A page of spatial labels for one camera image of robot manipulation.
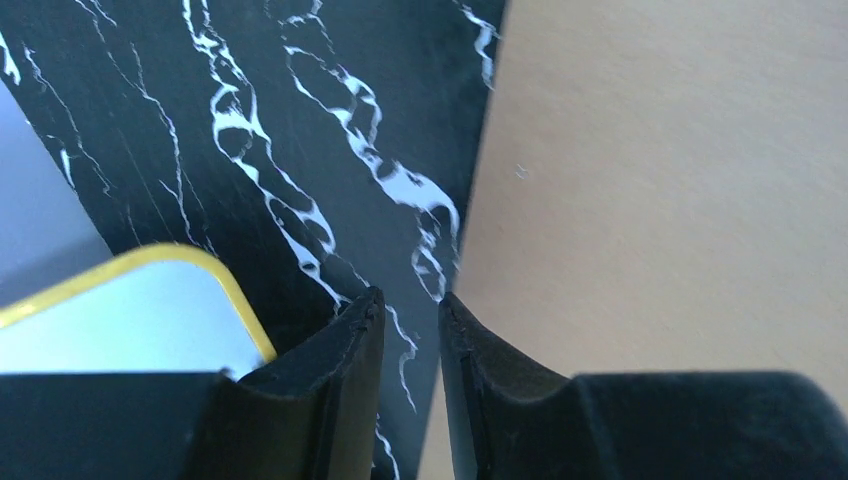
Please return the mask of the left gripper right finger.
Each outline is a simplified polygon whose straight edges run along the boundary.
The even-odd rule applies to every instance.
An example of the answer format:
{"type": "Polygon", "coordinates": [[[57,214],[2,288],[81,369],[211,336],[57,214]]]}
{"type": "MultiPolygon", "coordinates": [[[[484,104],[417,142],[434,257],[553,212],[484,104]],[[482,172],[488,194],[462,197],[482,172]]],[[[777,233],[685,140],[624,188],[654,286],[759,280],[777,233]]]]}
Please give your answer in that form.
{"type": "Polygon", "coordinates": [[[459,479],[843,479],[847,421],[785,371],[563,376],[439,306],[459,479]]]}

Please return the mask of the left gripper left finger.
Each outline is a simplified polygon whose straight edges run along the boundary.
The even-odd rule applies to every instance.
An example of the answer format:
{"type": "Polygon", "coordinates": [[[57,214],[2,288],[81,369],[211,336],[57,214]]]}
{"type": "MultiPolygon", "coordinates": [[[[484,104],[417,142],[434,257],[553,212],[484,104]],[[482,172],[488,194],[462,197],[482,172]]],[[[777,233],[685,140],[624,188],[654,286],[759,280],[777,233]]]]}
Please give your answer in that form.
{"type": "Polygon", "coordinates": [[[386,305],[370,287],[240,380],[221,372],[1,379],[5,479],[366,479],[386,305]]]}

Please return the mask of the brown backing board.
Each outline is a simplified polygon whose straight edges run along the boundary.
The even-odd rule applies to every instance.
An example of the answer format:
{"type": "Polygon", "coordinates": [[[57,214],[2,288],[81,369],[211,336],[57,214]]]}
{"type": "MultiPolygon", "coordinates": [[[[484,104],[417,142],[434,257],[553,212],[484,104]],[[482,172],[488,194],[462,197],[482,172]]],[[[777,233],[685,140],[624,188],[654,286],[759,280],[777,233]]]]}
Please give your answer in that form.
{"type": "Polygon", "coordinates": [[[563,374],[847,404],[847,5],[514,1],[458,297],[563,374]]]}

